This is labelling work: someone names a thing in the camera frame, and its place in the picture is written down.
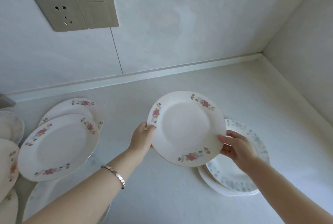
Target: person's left arm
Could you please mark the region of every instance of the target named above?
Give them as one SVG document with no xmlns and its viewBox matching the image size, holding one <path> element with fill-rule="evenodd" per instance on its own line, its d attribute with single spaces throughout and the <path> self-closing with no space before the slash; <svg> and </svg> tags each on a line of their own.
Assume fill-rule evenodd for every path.
<svg viewBox="0 0 333 224">
<path fill-rule="evenodd" d="M 127 150 L 108 163 L 125 181 L 148 152 L 155 126 L 142 123 L 134 131 Z M 58 197 L 24 224 L 95 224 L 122 188 L 112 172 L 101 168 L 86 180 Z"/>
</svg>

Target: person's left hand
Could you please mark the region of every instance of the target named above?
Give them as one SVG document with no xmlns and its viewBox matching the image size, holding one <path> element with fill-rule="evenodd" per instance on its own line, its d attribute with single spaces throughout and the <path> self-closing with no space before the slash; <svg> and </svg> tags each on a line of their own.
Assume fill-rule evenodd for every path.
<svg viewBox="0 0 333 224">
<path fill-rule="evenodd" d="M 152 135 L 154 130 L 154 125 L 147 127 L 146 122 L 141 123 L 134 131 L 128 149 L 139 153 L 143 158 L 147 154 L 149 148 L 152 147 Z"/>
</svg>

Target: gray object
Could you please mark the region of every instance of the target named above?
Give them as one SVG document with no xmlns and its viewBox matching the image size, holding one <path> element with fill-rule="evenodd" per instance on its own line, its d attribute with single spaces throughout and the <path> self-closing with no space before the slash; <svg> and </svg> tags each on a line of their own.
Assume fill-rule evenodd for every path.
<svg viewBox="0 0 333 224">
<path fill-rule="evenodd" d="M 16 102 L 8 98 L 7 96 L 0 94 L 0 109 L 15 106 Z"/>
<path fill-rule="evenodd" d="M 88 29 L 76 0 L 35 0 L 56 32 Z"/>
<path fill-rule="evenodd" d="M 78 0 L 88 28 L 119 27 L 113 0 Z"/>
</svg>

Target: forearm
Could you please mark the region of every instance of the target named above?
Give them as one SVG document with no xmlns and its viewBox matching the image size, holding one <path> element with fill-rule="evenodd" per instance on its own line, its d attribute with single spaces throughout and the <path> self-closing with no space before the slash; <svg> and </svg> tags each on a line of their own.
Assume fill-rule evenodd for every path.
<svg viewBox="0 0 333 224">
<path fill-rule="evenodd" d="M 333 217 L 261 159 L 249 177 L 286 224 L 333 223 Z"/>
<path fill-rule="evenodd" d="M 126 150 L 108 165 L 126 181 L 142 158 L 140 153 Z M 102 168 L 44 207 L 25 224 L 95 224 L 121 187 L 118 177 Z"/>
</svg>

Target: hand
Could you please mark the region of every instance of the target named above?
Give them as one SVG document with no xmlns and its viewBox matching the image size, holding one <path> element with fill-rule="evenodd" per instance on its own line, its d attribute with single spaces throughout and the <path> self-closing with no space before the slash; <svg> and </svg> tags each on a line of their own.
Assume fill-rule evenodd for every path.
<svg viewBox="0 0 333 224">
<path fill-rule="evenodd" d="M 139 153 L 143 158 L 151 147 L 154 130 L 154 125 L 147 127 L 146 122 L 141 123 L 133 133 L 128 150 Z"/>
<path fill-rule="evenodd" d="M 223 145 L 221 154 L 231 158 L 234 163 L 245 173 L 249 172 L 255 160 L 259 159 L 251 143 L 245 136 L 231 130 L 227 130 L 227 136 L 218 135 Z"/>
</svg>

